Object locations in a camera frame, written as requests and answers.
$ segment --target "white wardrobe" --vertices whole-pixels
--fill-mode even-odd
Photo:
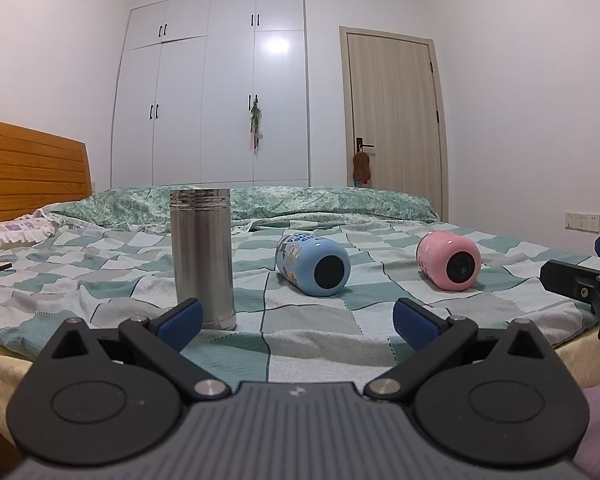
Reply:
[[[307,186],[308,166],[303,0],[169,0],[132,11],[113,187]]]

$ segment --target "wooden headboard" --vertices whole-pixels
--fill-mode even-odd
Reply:
[[[0,123],[0,222],[90,195],[83,142]]]

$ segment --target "white wall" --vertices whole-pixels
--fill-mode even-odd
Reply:
[[[131,0],[0,0],[0,121],[86,143],[109,187],[118,67]]]
[[[133,7],[159,1],[134,0]],[[313,186],[347,184],[341,25],[431,37],[427,0],[306,0]]]
[[[591,253],[600,213],[600,0],[429,0],[450,220]]]

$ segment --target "power outlet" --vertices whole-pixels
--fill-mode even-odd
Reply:
[[[585,231],[587,233],[600,232],[600,215],[592,213],[566,212],[564,228],[574,231]]]

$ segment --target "pillow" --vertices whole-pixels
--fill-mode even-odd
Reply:
[[[56,204],[53,213],[101,227],[167,225],[171,189],[195,186],[119,187],[79,202]],[[279,218],[305,213],[355,213],[395,220],[440,220],[430,200],[396,191],[361,187],[245,187],[231,190],[231,220]]]
[[[46,218],[0,222],[0,250],[29,247],[56,234],[58,226]]]

